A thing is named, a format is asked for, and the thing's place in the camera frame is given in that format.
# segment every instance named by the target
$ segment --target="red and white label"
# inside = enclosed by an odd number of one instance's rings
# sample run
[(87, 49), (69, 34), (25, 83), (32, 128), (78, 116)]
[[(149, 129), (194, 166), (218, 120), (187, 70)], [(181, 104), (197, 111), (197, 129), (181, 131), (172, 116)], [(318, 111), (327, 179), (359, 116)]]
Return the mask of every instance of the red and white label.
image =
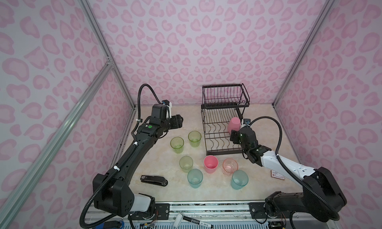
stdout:
[(271, 170), (270, 174), (271, 174), (271, 176), (272, 176), (273, 178), (277, 178), (277, 179), (285, 180), (284, 175), (282, 175), (282, 174), (280, 174), (280, 173), (278, 173), (278, 172), (276, 172), (276, 171), (274, 171), (274, 170)]

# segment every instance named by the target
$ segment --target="black marker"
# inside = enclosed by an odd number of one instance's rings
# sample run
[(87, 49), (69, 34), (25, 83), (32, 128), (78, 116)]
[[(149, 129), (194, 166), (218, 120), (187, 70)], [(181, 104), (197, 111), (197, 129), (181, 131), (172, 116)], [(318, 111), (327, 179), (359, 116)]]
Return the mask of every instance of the black marker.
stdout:
[(182, 221), (182, 219), (184, 219), (186, 221), (189, 221), (189, 222), (192, 222), (192, 223), (195, 223), (195, 224), (198, 224), (198, 225), (201, 225), (201, 226), (205, 226), (205, 227), (213, 229), (213, 225), (211, 225), (209, 223), (206, 223), (206, 222), (202, 222), (202, 221), (193, 219), (193, 218), (189, 218), (187, 216), (184, 216), (181, 213), (178, 213), (178, 215), (176, 216), (176, 219), (175, 219), (175, 222), (174, 222), (174, 227), (175, 228), (178, 228), (178, 226), (180, 225), (180, 222)]

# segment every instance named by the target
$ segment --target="dish rack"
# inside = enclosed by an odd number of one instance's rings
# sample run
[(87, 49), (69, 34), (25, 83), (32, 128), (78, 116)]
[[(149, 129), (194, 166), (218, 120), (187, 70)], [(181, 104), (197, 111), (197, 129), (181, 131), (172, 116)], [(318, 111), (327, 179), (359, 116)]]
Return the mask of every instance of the dish rack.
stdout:
[(249, 96), (244, 84), (204, 85), (202, 99), (206, 154), (241, 153), (241, 146), (230, 141), (228, 123), (232, 117), (242, 120), (244, 110), (249, 106)]

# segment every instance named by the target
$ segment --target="teal plastic cup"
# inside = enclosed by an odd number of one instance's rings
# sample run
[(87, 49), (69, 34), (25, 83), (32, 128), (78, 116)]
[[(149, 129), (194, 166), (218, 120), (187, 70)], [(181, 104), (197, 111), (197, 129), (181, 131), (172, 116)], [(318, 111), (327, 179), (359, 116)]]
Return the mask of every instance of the teal plastic cup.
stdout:
[(231, 186), (233, 189), (238, 190), (243, 188), (245, 185), (247, 185), (248, 181), (249, 181), (248, 175), (244, 171), (236, 170), (232, 174)]
[(202, 134), (199, 131), (191, 131), (188, 134), (188, 140), (192, 147), (198, 147), (200, 145), (200, 141), (202, 139)]
[(193, 188), (199, 188), (202, 184), (203, 173), (199, 169), (192, 169), (187, 174), (188, 182)]

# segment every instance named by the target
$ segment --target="black cable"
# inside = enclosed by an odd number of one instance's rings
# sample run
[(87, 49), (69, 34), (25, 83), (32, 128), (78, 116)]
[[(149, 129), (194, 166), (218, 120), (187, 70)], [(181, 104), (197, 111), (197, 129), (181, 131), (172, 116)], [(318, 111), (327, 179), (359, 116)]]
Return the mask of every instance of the black cable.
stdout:
[(295, 227), (294, 227), (294, 224), (293, 224), (293, 214), (294, 214), (295, 212), (290, 212), (290, 214), (289, 214), (289, 223), (290, 223), (290, 226), (292, 227), (292, 229), (296, 229)]
[(246, 158), (246, 157), (244, 156), (244, 149), (241, 150), (241, 154), (243, 155), (243, 158), (244, 158), (244, 159), (246, 159), (246, 160), (248, 159), (248, 157)]
[(280, 123), (270, 117), (270, 116), (261, 116), (261, 117), (258, 117), (256, 119), (254, 119), (253, 121), (251, 121), (251, 123), (249, 124), (250, 126), (255, 122), (255, 121), (258, 121), (260, 119), (271, 119), (272, 121), (274, 121), (277, 126), (279, 127), (279, 142), (277, 143), (277, 146), (276, 146), (276, 150), (275, 150), (275, 153), (276, 153), (276, 158), (277, 160), (279, 161), (280, 165), (283, 167), (283, 169), (285, 169), (285, 171), (294, 179), (296, 180), (296, 182), (298, 182), (299, 184), (301, 184), (305, 189), (307, 189), (310, 193), (312, 193), (315, 197), (318, 198), (318, 200), (320, 200), (328, 209), (329, 211), (332, 213), (330, 215), (330, 219), (334, 220), (334, 221), (338, 221), (340, 219), (340, 215), (338, 214), (338, 212), (332, 207), (332, 205), (330, 205), (325, 199), (323, 199), (320, 195), (318, 195), (315, 191), (313, 191), (313, 189), (310, 187), (309, 184), (305, 183), (304, 181), (302, 181), (301, 179), (299, 179), (294, 173), (292, 173), (287, 166), (285, 166), (285, 164), (283, 163), (283, 161), (281, 160), (280, 156), (279, 156), (279, 149), (280, 149), (280, 145), (281, 145), (281, 139), (282, 139), (282, 136), (283, 136), (283, 132), (282, 132), (282, 129), (281, 129), (281, 125)]
[(131, 226), (131, 229), (135, 229), (135, 226), (133, 224), (133, 220), (131, 219), (131, 216), (127, 216), (127, 219), (129, 219), (129, 222), (130, 222), (130, 226)]
[[(129, 153), (126, 155), (126, 157), (123, 158), (123, 160), (121, 161), (121, 164), (119, 165), (119, 167), (123, 167), (126, 162), (129, 160), (129, 158), (131, 157), (131, 155), (133, 154), (133, 152), (135, 151), (136, 149), (136, 145), (134, 144), (133, 147), (131, 148), (131, 150), (129, 151)], [(109, 181), (118, 173), (119, 171), (117, 169), (114, 169), (107, 177), (106, 179), (102, 182), (101, 185), (99, 185), (99, 187), (94, 191), (93, 195), (89, 198), (88, 202), (85, 204), (84, 206), (84, 209), (82, 210), (81, 212), (81, 215), (79, 217), (79, 225), (82, 227), (82, 228), (93, 228), (95, 226), (98, 226), (99, 224), (101, 223), (104, 223), (106, 222), (107, 220), (115, 217), (116, 215), (115, 214), (110, 214), (109, 216), (97, 221), (97, 222), (93, 222), (91, 224), (88, 224), (85, 222), (85, 216), (86, 216), (86, 213), (88, 212), (89, 210), (89, 207), (90, 205), (93, 203), (94, 201), (94, 198), (95, 196), (104, 188), (107, 186), (107, 184), (109, 183)]]
[(168, 131), (166, 131), (166, 133), (165, 133), (164, 136), (161, 136), (161, 137), (159, 137), (158, 139), (161, 139), (161, 138), (165, 137), (165, 136), (167, 135), (167, 133), (168, 133)]
[[(157, 95), (155, 94), (154, 90), (152, 89), (152, 87), (149, 85), (149, 84), (142, 84), (141, 87), (139, 88), (139, 91), (138, 91), (138, 98), (137, 98), (137, 106), (138, 106), (138, 119), (141, 119), (141, 92), (142, 92), (142, 89), (144, 87), (148, 87), (150, 89), (150, 91), (152, 92), (152, 94), (154, 95), (155, 99), (157, 100), (158, 104), (160, 104), (160, 101), (157, 97)], [(135, 136), (134, 132), (137, 130), (138, 126), (139, 126), (139, 123), (140, 121), (137, 121), (137, 124), (135, 125), (133, 131), (131, 131), (131, 135), (133, 136), (133, 139), (134, 141), (137, 141), (137, 137)]]
[(259, 224), (264, 224), (264, 223), (267, 222), (267, 219), (268, 219), (268, 215), (267, 215), (267, 212), (265, 211), (265, 209), (264, 209), (264, 212), (265, 212), (265, 215), (266, 215), (265, 220), (262, 221), (262, 222), (259, 222), (259, 221), (256, 219), (256, 213), (257, 213), (257, 212), (261, 212), (261, 211), (262, 211), (262, 210), (260, 210), (260, 211), (255, 211), (255, 216), (254, 216), (254, 218), (255, 218), (255, 221), (256, 221), (257, 223), (259, 223)]

